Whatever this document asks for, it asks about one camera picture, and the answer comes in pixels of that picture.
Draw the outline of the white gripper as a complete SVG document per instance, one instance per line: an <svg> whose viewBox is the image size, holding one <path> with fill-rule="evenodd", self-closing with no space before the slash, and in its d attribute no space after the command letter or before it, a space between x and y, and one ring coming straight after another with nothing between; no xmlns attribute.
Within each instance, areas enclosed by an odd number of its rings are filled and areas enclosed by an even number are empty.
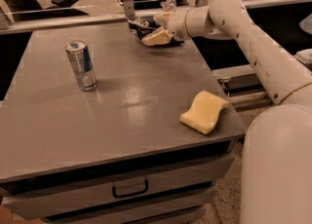
<svg viewBox="0 0 312 224"><path fill-rule="evenodd" d="M167 29L159 28L142 38L141 42L148 47L166 45L171 41L169 32L177 41L184 41L188 39L186 30L186 11L175 10L172 12L163 12L153 17L157 24L167 26Z"/></svg>

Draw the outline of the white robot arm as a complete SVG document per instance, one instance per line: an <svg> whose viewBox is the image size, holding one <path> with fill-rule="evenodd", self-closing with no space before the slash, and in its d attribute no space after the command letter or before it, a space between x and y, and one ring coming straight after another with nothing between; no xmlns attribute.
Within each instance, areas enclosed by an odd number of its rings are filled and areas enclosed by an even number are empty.
<svg viewBox="0 0 312 224"><path fill-rule="evenodd" d="M242 0L159 14L146 46L219 31L232 38L274 106L250 124L242 154L240 224L312 224L312 73L259 28Z"/></svg>

